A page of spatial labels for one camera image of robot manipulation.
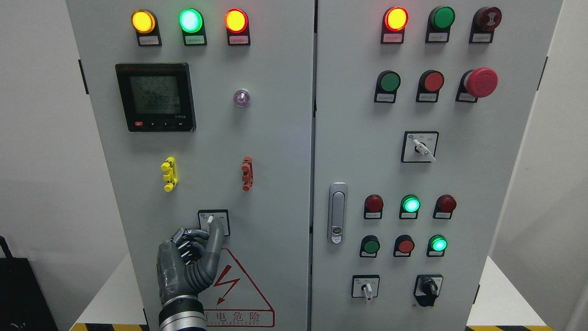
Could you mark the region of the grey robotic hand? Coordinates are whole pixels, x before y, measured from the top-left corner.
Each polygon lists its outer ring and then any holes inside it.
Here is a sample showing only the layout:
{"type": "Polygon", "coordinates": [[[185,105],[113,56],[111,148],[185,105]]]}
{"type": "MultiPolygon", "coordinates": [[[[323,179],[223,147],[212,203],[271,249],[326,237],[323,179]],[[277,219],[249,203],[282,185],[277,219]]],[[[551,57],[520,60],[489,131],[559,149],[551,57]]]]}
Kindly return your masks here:
{"type": "Polygon", "coordinates": [[[159,245],[156,270],[162,305],[178,296],[197,296],[212,285],[224,232],[223,223],[214,218],[208,231],[179,228],[159,245]]]}

